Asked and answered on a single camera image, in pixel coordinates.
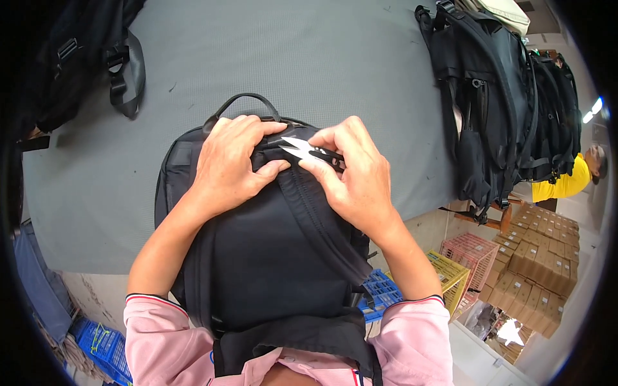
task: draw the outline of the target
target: zipper pull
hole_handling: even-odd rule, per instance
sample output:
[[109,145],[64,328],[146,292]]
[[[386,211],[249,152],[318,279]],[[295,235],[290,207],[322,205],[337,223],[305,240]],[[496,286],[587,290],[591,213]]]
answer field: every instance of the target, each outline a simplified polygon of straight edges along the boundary
[[479,88],[480,86],[484,85],[486,82],[484,80],[480,80],[480,79],[473,79],[472,80],[472,87],[474,88]]

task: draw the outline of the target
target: fluorescent light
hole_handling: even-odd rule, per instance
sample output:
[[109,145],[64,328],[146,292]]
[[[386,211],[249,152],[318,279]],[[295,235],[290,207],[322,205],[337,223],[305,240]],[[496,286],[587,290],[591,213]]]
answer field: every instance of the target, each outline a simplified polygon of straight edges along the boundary
[[588,122],[590,122],[590,120],[592,119],[592,116],[593,116],[593,115],[594,115],[594,114],[592,114],[592,112],[591,112],[591,111],[588,111],[588,112],[586,113],[586,115],[584,115],[584,116],[583,116],[583,123],[587,124]]
[[601,107],[603,107],[603,100],[601,99],[601,97],[599,97],[599,99],[596,100],[594,106],[592,106],[592,114],[596,114],[597,112],[601,111]]

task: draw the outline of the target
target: pink plastic crate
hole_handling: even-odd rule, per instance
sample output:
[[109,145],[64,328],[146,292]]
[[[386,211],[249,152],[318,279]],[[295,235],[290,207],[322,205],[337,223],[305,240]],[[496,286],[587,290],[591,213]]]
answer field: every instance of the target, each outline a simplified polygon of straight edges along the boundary
[[440,248],[441,255],[470,269],[464,294],[469,288],[479,292],[483,289],[497,252],[498,244],[469,232],[444,240]]

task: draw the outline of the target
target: stack of cardboard boxes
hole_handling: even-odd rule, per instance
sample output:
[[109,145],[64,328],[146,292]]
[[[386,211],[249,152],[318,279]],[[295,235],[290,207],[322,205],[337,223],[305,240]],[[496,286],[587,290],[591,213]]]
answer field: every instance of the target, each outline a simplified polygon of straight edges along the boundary
[[494,238],[500,248],[479,299],[551,337],[577,283],[578,231],[576,221],[524,205]]

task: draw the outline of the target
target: pink polo shirt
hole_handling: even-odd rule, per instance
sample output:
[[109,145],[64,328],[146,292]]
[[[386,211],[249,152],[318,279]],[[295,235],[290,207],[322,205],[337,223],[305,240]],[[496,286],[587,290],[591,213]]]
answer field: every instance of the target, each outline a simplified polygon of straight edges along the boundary
[[[452,385],[449,312],[439,296],[404,301],[384,312],[376,348],[385,386]],[[323,386],[366,386],[346,358],[277,348],[245,362],[236,376],[214,377],[213,338],[200,327],[189,328],[187,313],[153,295],[129,295],[124,309],[126,355],[136,386],[259,385],[274,363],[315,379]]]

